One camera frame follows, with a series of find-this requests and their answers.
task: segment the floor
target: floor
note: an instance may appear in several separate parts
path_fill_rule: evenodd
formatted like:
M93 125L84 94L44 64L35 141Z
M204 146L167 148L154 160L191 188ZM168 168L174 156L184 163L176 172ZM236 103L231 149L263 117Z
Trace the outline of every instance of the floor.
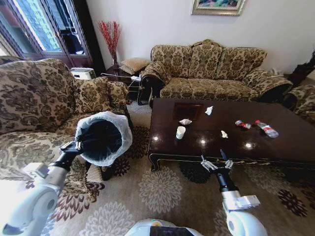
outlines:
M133 145L115 162L114 176L89 183L98 196L60 197L45 236L123 236L139 220L157 218L198 230L205 236L230 235L214 176L198 163L162 162L151 172L146 156L151 109L128 105L134 124ZM268 235L306 236L315 231L315 173L235 166L230 173L242 195L256 194L261 205L251 210Z

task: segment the water bottle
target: water bottle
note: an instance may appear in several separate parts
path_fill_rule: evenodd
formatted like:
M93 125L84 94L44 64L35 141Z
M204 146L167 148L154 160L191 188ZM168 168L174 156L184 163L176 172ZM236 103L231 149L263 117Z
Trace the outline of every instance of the water bottle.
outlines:
M255 124L258 125L263 131L265 131L265 133L270 137L270 138L275 138L277 136L279 136L279 133L274 130L273 128L271 128L269 125L260 122L260 120L256 120Z

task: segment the side table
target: side table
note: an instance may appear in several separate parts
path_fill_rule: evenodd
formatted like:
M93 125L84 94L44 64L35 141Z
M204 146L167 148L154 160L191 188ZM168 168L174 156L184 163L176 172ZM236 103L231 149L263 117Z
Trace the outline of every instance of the side table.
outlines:
M139 106L142 105L141 102L141 95L142 95L142 88L140 86L140 82L131 80L132 75L124 72L121 69L114 70L113 67L109 67L106 71L106 74L116 75L110 76L105 75L109 81L116 81L116 82L123 82L129 88L129 99L137 100Z

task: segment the white cup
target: white cup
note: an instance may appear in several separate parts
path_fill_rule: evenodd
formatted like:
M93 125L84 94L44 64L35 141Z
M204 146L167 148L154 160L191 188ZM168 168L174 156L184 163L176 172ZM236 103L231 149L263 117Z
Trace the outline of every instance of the white cup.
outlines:
M176 138L182 139L184 134L186 132L186 128L183 126L178 126L177 132L176 132Z

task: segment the white wall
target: white wall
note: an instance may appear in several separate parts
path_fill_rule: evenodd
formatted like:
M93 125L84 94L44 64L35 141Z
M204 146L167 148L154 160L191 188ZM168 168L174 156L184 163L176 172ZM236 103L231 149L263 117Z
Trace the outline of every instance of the white wall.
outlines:
M212 39L224 46L259 47L263 67L286 73L309 60L315 47L315 0L247 0L241 16L190 15L193 0L87 0L106 68L111 57L100 20L122 26L118 57L149 59L156 44L188 45Z

